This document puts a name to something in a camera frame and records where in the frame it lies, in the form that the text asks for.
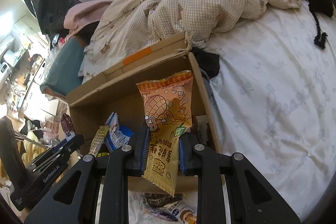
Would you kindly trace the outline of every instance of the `green logo on wrapper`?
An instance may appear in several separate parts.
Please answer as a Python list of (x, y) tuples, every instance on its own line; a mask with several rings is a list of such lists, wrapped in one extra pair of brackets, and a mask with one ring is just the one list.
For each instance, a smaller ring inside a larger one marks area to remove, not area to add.
[(184, 124), (184, 122), (181, 123), (180, 126), (175, 129), (175, 136), (174, 137), (180, 137), (180, 136), (183, 135), (183, 133), (187, 129), (186, 127), (182, 126), (183, 124)]

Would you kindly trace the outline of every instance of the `beige plaid quilt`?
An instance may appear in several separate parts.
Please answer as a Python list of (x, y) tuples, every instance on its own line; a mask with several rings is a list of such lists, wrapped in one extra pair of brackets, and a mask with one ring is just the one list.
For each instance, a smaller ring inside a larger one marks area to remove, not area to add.
[(84, 52), (84, 81), (122, 59), (181, 31), (192, 34), (196, 47), (210, 35), (233, 28), (238, 19), (257, 19), (266, 4), (299, 8), (299, 0), (115, 0)]

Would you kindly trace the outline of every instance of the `triangular cutout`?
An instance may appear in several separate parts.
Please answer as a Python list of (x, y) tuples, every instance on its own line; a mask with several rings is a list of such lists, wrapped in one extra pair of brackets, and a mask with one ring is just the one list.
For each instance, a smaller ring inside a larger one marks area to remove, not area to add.
[(82, 171), (79, 170), (73, 173), (68, 181), (65, 182), (65, 184), (54, 194), (53, 199), (66, 205), (70, 205), (74, 199), (75, 191), (81, 175)]
[(255, 176), (249, 170), (245, 170), (245, 177), (250, 188), (252, 200), (254, 204), (260, 204), (266, 201), (270, 201), (272, 196), (267, 190), (260, 184)]

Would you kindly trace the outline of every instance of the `mattress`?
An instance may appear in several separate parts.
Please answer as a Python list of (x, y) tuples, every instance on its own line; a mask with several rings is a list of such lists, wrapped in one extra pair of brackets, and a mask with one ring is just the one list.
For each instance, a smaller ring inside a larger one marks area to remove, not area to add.
[(336, 20), (318, 15), (328, 34), (320, 50), (301, 3), (268, 7), (209, 39), (208, 50), (221, 56), (210, 85), (223, 153), (246, 155), (303, 220), (336, 170)]

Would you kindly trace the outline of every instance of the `orange and yellow snack wrapper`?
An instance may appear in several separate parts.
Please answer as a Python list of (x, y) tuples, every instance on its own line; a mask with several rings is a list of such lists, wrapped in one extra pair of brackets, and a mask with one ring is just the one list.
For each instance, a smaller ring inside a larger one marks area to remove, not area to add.
[(172, 196), (179, 167), (179, 137), (192, 126), (192, 85), (191, 71), (137, 84), (151, 136), (143, 177)]

